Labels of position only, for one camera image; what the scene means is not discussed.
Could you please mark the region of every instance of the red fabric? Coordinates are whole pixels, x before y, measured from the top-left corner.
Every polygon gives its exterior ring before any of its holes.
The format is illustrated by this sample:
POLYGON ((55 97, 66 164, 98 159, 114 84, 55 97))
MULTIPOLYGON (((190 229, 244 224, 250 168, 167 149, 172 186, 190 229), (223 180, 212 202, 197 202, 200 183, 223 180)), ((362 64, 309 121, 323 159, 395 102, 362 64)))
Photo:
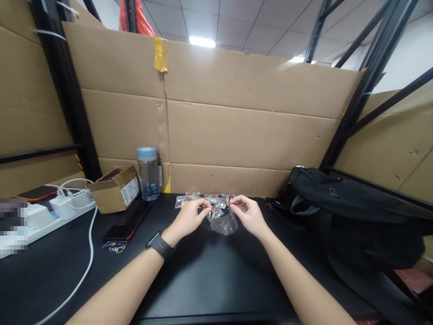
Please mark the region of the red fabric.
MULTIPOLYGON (((155 32, 144 17, 144 11, 140 0, 135 0, 135 7, 137 11, 137 32, 139 34, 156 37, 155 32)), ((120 3, 119 30, 123 32, 128 31, 128 25, 126 23, 125 1, 123 0, 120 3)))

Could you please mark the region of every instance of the water bottle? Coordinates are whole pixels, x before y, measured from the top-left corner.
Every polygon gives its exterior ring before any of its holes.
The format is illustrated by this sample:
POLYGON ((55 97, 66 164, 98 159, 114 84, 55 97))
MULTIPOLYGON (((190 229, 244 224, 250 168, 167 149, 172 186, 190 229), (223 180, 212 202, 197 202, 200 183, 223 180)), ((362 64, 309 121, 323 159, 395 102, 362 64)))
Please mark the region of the water bottle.
POLYGON ((140 147, 137 149, 137 157, 142 198, 144 201, 154 201, 159 198, 157 150, 154 147, 140 147))

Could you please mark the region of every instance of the small cardboard box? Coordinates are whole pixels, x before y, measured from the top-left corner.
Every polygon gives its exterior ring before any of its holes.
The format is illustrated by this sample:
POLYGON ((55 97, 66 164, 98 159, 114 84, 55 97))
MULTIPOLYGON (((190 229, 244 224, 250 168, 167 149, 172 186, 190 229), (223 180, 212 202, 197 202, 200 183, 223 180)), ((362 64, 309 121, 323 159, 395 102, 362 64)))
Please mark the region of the small cardboard box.
POLYGON ((102 214, 125 211, 140 193, 134 166, 116 168, 89 184, 102 214))

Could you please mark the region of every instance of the black watch strap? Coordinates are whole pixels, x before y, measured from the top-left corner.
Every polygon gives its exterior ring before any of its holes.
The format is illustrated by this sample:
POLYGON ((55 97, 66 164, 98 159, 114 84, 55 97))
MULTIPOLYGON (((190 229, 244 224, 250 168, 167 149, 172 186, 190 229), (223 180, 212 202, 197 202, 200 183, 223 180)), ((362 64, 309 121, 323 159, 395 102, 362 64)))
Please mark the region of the black watch strap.
POLYGON ((155 236, 147 243, 146 248, 152 247, 156 250, 165 260, 167 260, 175 250, 166 243, 161 237, 161 232, 157 232, 155 236))

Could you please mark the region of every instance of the ceiling light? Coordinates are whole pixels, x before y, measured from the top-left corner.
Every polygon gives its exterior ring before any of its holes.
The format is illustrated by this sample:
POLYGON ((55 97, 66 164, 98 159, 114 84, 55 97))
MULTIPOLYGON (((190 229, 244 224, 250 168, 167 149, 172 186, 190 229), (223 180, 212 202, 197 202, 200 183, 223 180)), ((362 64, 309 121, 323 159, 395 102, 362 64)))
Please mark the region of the ceiling light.
POLYGON ((217 46, 217 44, 212 39, 198 37, 198 36, 190 36, 189 43, 192 45, 198 45, 198 46, 210 47, 210 48, 217 46))
POLYGON ((289 62, 294 62, 294 63, 300 63, 303 62, 305 59, 301 56, 295 56, 293 59, 289 60, 289 62))

